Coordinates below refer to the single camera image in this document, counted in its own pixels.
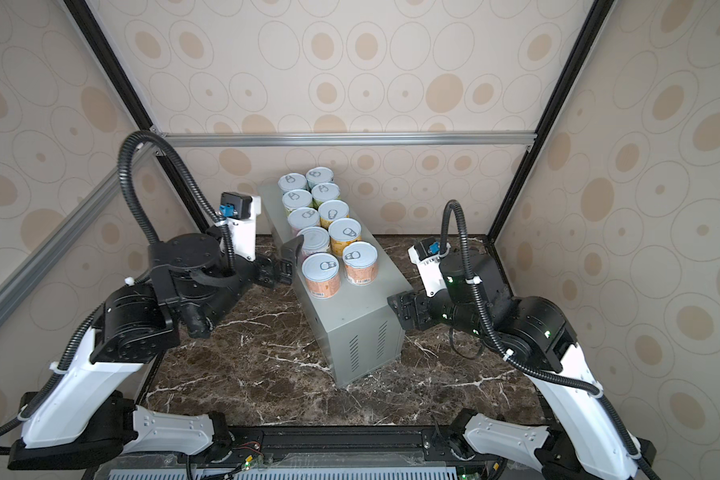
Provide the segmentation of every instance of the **wallpaper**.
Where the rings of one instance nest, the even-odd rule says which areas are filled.
[[[51,0],[0,0],[0,284],[114,168],[132,123]]]
[[[174,133],[534,130],[591,0],[89,0]]]
[[[158,235],[167,240],[196,231],[155,160],[136,168],[136,193]],[[100,302],[146,268],[146,238],[121,194],[59,260],[0,328],[0,425],[15,415],[24,392],[37,391],[50,377],[70,335]],[[129,398],[140,375],[122,386]],[[0,457],[0,480],[77,480],[81,472],[10,472]]]
[[[485,234],[525,146],[180,148],[179,154],[214,206],[223,191],[255,194],[282,175],[323,166],[374,234],[438,234],[451,198],[461,201],[469,231]],[[257,229],[269,233],[264,216]]]
[[[720,1],[620,2],[498,245],[662,478],[720,479]]]

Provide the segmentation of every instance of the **gray metal box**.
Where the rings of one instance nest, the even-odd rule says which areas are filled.
[[[272,238],[279,248],[294,237],[282,206],[282,193],[276,184],[270,184],[259,187],[259,195]],[[301,265],[293,279],[298,301],[339,388],[400,356],[404,331],[387,304],[387,297],[411,289],[411,283],[354,214],[352,206],[349,216],[360,222],[363,241],[378,251],[376,280],[363,286],[353,285],[346,278],[344,263],[339,262],[341,288],[330,298],[317,299],[307,291]]]

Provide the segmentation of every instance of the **silver can lid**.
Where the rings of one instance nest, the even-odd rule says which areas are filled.
[[[316,198],[321,202],[338,198],[341,193],[338,185],[331,182],[323,182],[312,187],[312,198]]]
[[[302,273],[313,282],[325,282],[338,274],[338,260],[331,254],[314,254],[302,264]]]
[[[307,187],[307,177],[301,174],[286,174],[277,181],[281,190],[305,190]]]
[[[333,170],[327,167],[315,167],[307,171],[307,180],[314,184],[321,184],[333,180]]]
[[[326,220],[336,220],[349,215],[349,205],[341,200],[328,200],[317,208],[322,218]]]
[[[374,245],[368,242],[354,242],[344,249],[344,263],[355,268],[365,268],[373,265],[378,258]]]
[[[288,216],[288,224],[298,230],[307,228],[308,226],[315,226],[319,221],[320,215],[317,213],[317,210],[309,206],[297,208]]]
[[[304,236],[302,249],[311,252],[325,248],[331,239],[328,231],[321,226],[308,226],[304,230],[300,230],[298,234]]]
[[[300,208],[312,203],[312,194],[307,190],[291,190],[282,196],[282,204],[288,208]]]
[[[354,218],[339,218],[328,226],[328,234],[340,242],[349,242],[360,235],[362,227]]]

